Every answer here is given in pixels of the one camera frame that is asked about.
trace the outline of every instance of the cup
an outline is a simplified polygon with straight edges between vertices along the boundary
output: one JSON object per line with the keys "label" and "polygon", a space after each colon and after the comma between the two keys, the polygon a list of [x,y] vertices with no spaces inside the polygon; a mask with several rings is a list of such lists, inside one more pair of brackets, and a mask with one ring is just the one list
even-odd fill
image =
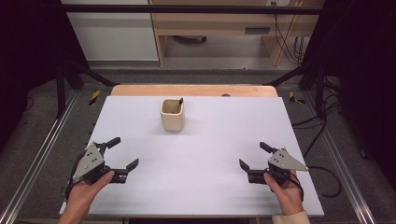
{"label": "cup", "polygon": [[184,103],[182,99],[165,99],[161,105],[163,128],[171,133],[178,133],[184,128]]}

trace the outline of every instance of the floor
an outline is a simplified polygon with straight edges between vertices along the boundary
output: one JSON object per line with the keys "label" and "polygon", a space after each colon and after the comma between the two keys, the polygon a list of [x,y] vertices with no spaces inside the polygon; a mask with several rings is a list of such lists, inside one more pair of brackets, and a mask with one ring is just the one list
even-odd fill
{"label": "floor", "polygon": [[[194,39],[170,38],[165,64],[155,63],[92,62],[92,68],[104,77],[121,83],[212,83],[212,84],[256,84],[267,83],[286,74],[296,67],[287,60],[273,67],[260,38],[209,36],[205,43]],[[64,187],[78,151],[84,148],[94,123],[100,114],[111,88],[105,87],[89,77],[83,77],[86,85],[82,91],[70,91],[67,95],[75,99],[67,112],[61,130],[55,132],[54,141],[47,143],[46,137],[57,122],[56,86],[53,81],[29,93],[26,112],[6,147],[1,151],[0,168],[0,211],[4,214],[16,192],[24,204],[12,204],[17,211],[17,223],[55,223],[62,204],[61,188]],[[296,123],[315,116],[312,109],[314,91],[299,91],[299,77],[278,86],[277,91],[284,99],[290,122]],[[101,94],[94,106],[88,105],[92,93]],[[290,100],[290,91],[295,99]],[[325,91],[328,105],[337,102],[331,91]],[[334,177],[321,170],[312,171],[324,217],[311,217],[313,223],[396,223],[396,192],[381,175],[375,161],[361,158],[359,143],[354,139],[342,108],[328,111],[324,132],[307,155],[309,166],[323,166],[342,179],[343,188],[337,197],[325,197],[337,191]],[[294,129],[300,148],[304,153],[320,131],[322,121],[311,122]],[[35,159],[42,155],[42,163]],[[32,175],[31,164],[39,164],[38,172]],[[26,179],[33,179],[29,185]],[[122,223],[119,218],[92,218],[93,223],[104,221]],[[146,220],[132,220],[143,223]],[[255,223],[254,218],[238,220]],[[269,217],[261,223],[271,223]]]}

